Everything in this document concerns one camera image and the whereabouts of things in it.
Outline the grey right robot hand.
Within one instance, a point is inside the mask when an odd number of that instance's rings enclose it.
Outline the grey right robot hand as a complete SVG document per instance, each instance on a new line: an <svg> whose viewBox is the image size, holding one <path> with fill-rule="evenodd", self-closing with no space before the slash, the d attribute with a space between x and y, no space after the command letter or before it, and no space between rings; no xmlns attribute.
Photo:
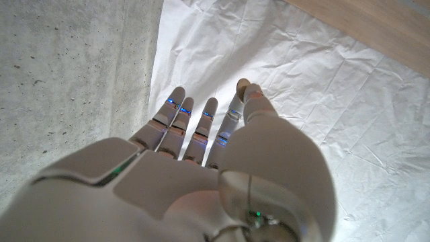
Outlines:
<svg viewBox="0 0 430 242"><path fill-rule="evenodd" d="M1 215L2 241L329 241L335 192L320 149L241 79L210 152L210 98L174 89L128 140L107 138L40 171Z"/></svg>

